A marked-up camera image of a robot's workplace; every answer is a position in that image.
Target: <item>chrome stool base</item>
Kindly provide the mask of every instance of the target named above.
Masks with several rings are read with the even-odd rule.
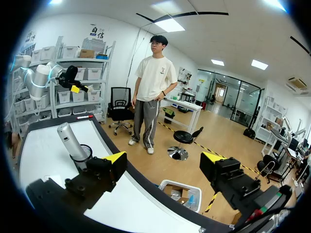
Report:
[[[168,148],[167,154],[172,159],[179,160],[179,161],[185,161],[186,159],[188,159],[188,152],[185,149],[179,148],[179,147]]]

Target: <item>floor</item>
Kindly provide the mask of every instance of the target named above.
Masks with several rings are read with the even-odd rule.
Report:
[[[173,107],[169,107],[175,111],[174,119],[188,123],[191,118],[191,112],[181,113]],[[164,123],[163,110],[160,110],[158,121]],[[119,129],[118,135],[113,135],[113,129],[108,128],[108,124],[112,120],[109,118],[107,124],[102,125],[108,136],[113,140],[120,151],[126,151],[128,160],[139,170],[147,179],[155,184],[160,184],[164,179],[185,183],[191,186],[199,187],[202,190],[201,214],[220,221],[225,224],[231,224],[233,217],[238,211],[234,211],[226,202],[221,193],[217,195],[212,208],[208,213],[204,213],[211,198],[214,195],[209,181],[205,178],[199,168],[200,154],[206,151],[196,144],[184,145],[184,148],[189,153],[189,158],[186,161],[176,161],[167,155],[167,148],[171,146],[178,146],[178,142],[173,138],[173,132],[169,129],[157,124],[155,134],[155,153],[148,155],[142,142],[134,146],[128,145],[130,135],[126,130]],[[168,125],[174,130],[183,130],[183,128],[175,123]],[[259,160],[262,159],[261,149],[263,144],[252,140],[243,135],[246,129],[230,119],[224,118],[216,113],[209,111],[201,111],[197,129],[204,127],[201,135],[197,138],[197,143],[206,148],[211,149],[225,157],[234,157],[241,162],[241,164],[255,169]],[[256,177],[256,173],[244,169],[245,173],[252,178]],[[294,170],[287,176],[283,184],[288,184],[291,187],[294,183],[291,177],[294,176]],[[270,185],[280,186],[279,183],[271,182],[267,184],[265,178],[261,179],[261,189],[266,190]],[[296,196],[293,195],[287,206],[294,206],[296,203]]]
[[[222,106],[222,104],[218,102],[214,102],[214,104],[208,103],[206,109],[227,119],[230,119],[232,114],[230,108]]]

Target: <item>ceiling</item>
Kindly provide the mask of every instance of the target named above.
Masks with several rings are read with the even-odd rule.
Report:
[[[151,7],[161,0],[63,0],[48,7],[39,17],[84,13],[115,18],[138,27],[164,16]],[[148,25],[153,34],[162,34],[199,66],[220,68],[257,82],[267,79],[285,84],[300,77],[311,86],[311,57],[290,37],[307,49],[307,43],[289,15],[263,0],[174,0],[178,13],[224,12],[229,15],[192,15],[174,18],[186,30],[167,33],[157,25]],[[211,59],[221,60],[224,67]],[[266,70],[252,67],[252,60],[268,64]]]

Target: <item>black stool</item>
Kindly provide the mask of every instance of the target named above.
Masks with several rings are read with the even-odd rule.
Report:
[[[174,132],[174,139],[179,142],[178,147],[170,147],[167,150],[168,155],[179,161],[184,161],[188,159],[188,152],[181,148],[181,144],[191,144],[195,141],[195,139],[199,136],[199,134],[202,132],[203,127],[201,127],[199,130],[195,131],[192,135],[186,131],[175,131]]]

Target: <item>ceiling light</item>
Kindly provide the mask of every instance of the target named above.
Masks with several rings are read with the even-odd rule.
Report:
[[[264,0],[264,1],[269,3],[270,5],[276,6],[276,7],[280,8],[286,12],[285,8],[282,6],[282,4],[278,0]]]
[[[259,69],[263,69],[263,70],[265,70],[268,67],[267,64],[259,62],[259,61],[256,61],[256,60],[253,60],[252,66],[257,67]]]
[[[60,4],[62,0],[51,0],[49,4]]]
[[[222,62],[222,61],[217,61],[217,60],[213,60],[213,59],[211,59],[211,61],[212,61],[212,63],[215,64],[215,65],[220,65],[220,66],[223,66],[223,67],[225,66],[225,65],[224,65],[224,62]]]
[[[166,19],[166,20],[155,22],[155,24],[157,26],[159,26],[160,28],[162,28],[163,30],[165,30],[166,32],[168,32],[168,33],[179,32],[179,31],[184,31],[185,30],[173,18],[169,18],[169,19]]]

